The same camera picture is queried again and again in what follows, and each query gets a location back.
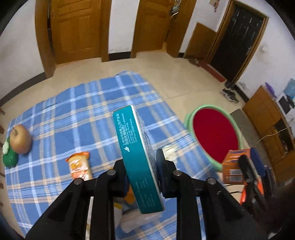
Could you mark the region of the orange cardboard box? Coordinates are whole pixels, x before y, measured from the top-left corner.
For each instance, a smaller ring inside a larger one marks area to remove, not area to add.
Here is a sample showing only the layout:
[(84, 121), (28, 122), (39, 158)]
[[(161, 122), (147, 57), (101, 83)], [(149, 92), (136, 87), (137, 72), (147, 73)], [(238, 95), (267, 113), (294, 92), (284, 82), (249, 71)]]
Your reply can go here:
[(224, 184), (244, 184), (243, 173), (238, 164), (239, 157), (242, 155), (250, 157), (250, 149), (228, 151), (222, 162)]

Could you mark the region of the clear plastic bag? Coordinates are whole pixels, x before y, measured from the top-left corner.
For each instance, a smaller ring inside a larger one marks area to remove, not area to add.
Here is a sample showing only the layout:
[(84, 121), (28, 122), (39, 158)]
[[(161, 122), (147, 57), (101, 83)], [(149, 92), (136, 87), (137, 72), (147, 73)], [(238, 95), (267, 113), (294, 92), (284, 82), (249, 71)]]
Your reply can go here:
[(125, 212), (123, 209), (124, 205), (114, 202), (114, 227), (115, 229), (120, 227), (125, 233), (162, 217), (162, 212), (142, 214), (138, 208), (128, 209)]

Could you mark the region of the teal cardboard box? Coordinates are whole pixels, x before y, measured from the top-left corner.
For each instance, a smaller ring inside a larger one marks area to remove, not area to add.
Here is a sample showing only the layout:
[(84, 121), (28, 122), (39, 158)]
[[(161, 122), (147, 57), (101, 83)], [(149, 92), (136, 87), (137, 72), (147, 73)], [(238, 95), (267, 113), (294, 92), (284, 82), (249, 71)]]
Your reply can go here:
[(121, 107), (113, 112), (113, 119), (126, 174), (140, 212), (164, 211), (155, 154), (136, 108)]

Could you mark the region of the grey floor mat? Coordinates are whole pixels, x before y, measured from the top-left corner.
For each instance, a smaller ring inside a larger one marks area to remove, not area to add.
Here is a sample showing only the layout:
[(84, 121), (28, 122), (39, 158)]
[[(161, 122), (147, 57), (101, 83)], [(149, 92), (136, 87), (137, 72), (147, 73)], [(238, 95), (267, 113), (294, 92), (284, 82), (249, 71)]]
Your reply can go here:
[(245, 113), (241, 109), (237, 109), (230, 113), (235, 122), (237, 123), (239, 130), (242, 132), (244, 139), (250, 148), (255, 148), (261, 157), (263, 164), (271, 166), (270, 157), (266, 150), (266, 147), (262, 141), (258, 143), (261, 139), (260, 135), (252, 125), (251, 121), (247, 118)]

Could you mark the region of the wooden cabinet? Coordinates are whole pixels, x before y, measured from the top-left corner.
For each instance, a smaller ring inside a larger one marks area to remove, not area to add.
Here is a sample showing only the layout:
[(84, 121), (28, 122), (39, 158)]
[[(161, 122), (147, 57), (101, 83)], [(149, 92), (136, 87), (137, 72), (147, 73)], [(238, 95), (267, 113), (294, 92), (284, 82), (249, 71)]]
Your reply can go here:
[(294, 178), (294, 137), (279, 106), (270, 92), (260, 86), (242, 108), (262, 138), (277, 183)]

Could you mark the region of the orange snack packet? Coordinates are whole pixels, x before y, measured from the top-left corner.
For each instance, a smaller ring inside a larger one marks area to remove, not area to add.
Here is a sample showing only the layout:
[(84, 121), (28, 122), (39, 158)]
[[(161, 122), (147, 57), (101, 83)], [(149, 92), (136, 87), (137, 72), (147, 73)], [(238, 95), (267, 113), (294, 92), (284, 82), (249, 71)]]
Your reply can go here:
[(93, 178), (89, 167), (89, 152), (74, 153), (65, 160), (70, 169), (72, 179), (81, 178), (88, 181)]

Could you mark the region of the red bin with green rim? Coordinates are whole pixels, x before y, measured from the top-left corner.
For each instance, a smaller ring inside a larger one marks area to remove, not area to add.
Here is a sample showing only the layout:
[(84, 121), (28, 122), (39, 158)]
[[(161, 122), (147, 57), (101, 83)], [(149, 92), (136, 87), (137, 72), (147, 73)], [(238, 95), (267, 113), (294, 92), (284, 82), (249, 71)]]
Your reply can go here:
[(233, 117), (223, 108), (204, 104), (186, 114), (184, 126), (196, 139), (217, 172), (230, 150), (244, 148), (242, 133)]

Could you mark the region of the blue plaid tablecloth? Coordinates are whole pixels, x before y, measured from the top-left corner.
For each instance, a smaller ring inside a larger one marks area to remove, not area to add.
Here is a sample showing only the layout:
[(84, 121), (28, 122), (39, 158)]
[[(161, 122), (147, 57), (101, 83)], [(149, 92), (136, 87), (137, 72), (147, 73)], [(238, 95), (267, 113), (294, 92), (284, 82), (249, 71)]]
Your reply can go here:
[(8, 125), (22, 124), (32, 136), (32, 149), (16, 167), (5, 170), (8, 197), (23, 234), (71, 183), (66, 159), (89, 152), (97, 177), (121, 157), (112, 113), (135, 106), (153, 150), (166, 145), (176, 151), (176, 167), (196, 179), (216, 177), (210, 161), (154, 87), (139, 74), (118, 73), (77, 87), (28, 109)]

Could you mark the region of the pair of sneakers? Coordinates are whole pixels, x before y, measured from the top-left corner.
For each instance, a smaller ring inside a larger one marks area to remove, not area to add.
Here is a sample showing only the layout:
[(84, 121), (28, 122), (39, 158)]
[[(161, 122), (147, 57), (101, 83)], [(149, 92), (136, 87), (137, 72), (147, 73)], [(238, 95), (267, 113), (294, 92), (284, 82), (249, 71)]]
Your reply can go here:
[(230, 102), (239, 103), (235, 92), (232, 89), (232, 83), (230, 81), (225, 82), (225, 87), (221, 90), (221, 94)]

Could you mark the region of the water dispenser bottle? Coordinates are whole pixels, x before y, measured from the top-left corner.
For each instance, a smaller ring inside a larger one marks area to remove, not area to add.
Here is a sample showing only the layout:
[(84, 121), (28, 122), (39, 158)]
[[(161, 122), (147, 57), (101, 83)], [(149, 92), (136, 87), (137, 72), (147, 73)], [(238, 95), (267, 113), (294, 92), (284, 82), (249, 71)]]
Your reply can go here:
[(293, 78), (288, 81), (284, 89), (284, 94), (289, 96), (291, 99), (295, 98), (295, 80)]

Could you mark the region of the brown apple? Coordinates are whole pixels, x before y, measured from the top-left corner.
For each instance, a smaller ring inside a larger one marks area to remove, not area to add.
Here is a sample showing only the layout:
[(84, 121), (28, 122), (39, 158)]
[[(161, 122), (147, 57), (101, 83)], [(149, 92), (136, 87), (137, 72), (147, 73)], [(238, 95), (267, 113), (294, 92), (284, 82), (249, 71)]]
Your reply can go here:
[(29, 152), (32, 137), (29, 131), (21, 124), (14, 126), (10, 132), (10, 145), (14, 152), (25, 155)]

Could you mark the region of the dark entrance door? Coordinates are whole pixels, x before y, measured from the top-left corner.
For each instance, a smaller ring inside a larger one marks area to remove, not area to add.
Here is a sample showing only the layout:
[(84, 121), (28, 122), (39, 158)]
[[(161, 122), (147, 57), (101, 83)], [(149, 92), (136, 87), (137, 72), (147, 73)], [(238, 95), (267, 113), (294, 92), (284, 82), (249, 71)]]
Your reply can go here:
[(235, 85), (248, 66), (265, 33), (268, 17), (240, 1), (229, 1), (216, 39), (205, 61), (225, 78), (227, 87)]

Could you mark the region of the middle wooden door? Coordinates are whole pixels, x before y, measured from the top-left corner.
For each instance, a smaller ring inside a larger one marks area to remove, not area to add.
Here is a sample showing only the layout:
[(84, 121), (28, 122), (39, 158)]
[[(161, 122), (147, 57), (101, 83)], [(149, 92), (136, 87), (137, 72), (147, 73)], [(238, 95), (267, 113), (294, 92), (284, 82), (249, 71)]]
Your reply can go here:
[(178, 57), (196, 1), (140, 1), (131, 58), (138, 52), (161, 50)]

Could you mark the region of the wooden door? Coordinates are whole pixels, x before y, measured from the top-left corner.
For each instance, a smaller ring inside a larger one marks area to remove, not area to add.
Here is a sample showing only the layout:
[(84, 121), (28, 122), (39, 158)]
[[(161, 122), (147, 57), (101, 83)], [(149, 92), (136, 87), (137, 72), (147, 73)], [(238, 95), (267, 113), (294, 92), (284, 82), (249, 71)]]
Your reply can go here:
[(109, 60), (111, 1), (36, 1), (37, 45), (47, 78), (58, 64)]
[(196, 1), (140, 1), (131, 58), (138, 52), (161, 50), (178, 57)]

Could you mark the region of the left wooden door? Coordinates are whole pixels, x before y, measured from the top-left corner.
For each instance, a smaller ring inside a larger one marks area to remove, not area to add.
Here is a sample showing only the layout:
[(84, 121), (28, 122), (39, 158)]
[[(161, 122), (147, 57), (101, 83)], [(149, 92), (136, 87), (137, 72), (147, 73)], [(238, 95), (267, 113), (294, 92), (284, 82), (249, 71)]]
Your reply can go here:
[(58, 64), (109, 60), (111, 1), (36, 1), (37, 45), (47, 78)]

